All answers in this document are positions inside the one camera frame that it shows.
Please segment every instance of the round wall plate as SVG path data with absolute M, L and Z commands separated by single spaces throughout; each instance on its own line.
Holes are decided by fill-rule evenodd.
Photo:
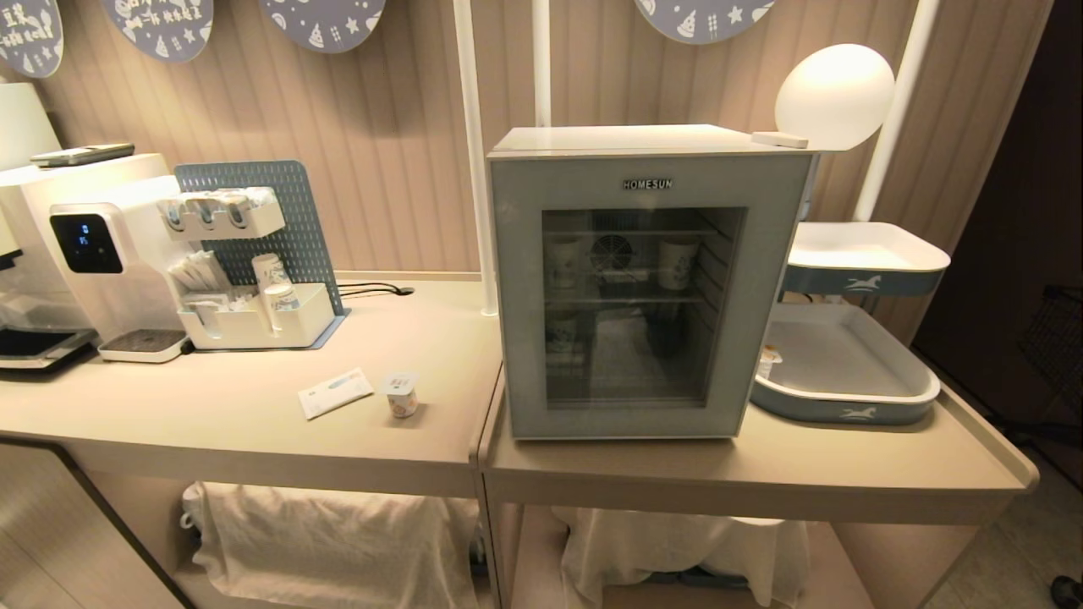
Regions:
M 210 39 L 214 0 L 102 0 L 102 4 L 120 34 L 156 60 L 192 61 Z
M 305 49 L 342 53 L 376 29 L 384 0 L 260 0 L 286 36 Z
M 24 76 L 44 78 L 63 56 L 56 0 L 0 0 L 0 59 Z
M 774 5 L 770 0 L 634 0 L 655 29 L 678 42 L 709 44 L 741 34 Z

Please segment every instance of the countertop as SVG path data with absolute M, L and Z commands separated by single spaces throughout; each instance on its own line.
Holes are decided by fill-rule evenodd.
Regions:
M 1038 469 L 944 389 L 919 423 L 805 424 L 749 404 L 729 440 L 516 440 L 509 413 L 482 443 L 496 501 L 803 520 L 982 523 Z
M 481 315 L 478 282 L 403 285 L 417 291 L 347 299 L 352 312 L 318 350 L 4 373 L 0 436 L 56 441 L 82 467 L 118 474 L 473 496 L 499 321 Z M 306 422 L 298 391 L 357 366 L 377 389 L 420 373 L 417 413 L 394 418 L 377 393 Z

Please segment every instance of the coffee machine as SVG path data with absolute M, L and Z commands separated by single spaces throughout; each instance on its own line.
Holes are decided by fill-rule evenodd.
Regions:
M 63 169 L 0 171 L 0 370 L 44 370 L 90 349 L 97 334 L 62 272 L 49 224 L 53 205 L 168 176 L 160 155 Z
M 180 192 L 174 177 L 161 176 L 49 209 L 53 258 L 102 337 L 106 360 L 168 362 L 187 341 L 169 269 L 195 249 L 170 238 L 157 206 Z

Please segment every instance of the glass door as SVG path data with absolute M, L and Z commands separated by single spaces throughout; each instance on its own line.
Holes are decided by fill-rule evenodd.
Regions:
M 549 409 L 703 407 L 743 217 L 543 210 Z

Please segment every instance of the lamp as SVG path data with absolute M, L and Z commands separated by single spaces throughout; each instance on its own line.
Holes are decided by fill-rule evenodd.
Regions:
M 861 44 L 835 44 L 805 57 L 774 103 L 778 129 L 807 138 L 810 148 L 847 151 L 887 117 L 895 93 L 891 66 Z

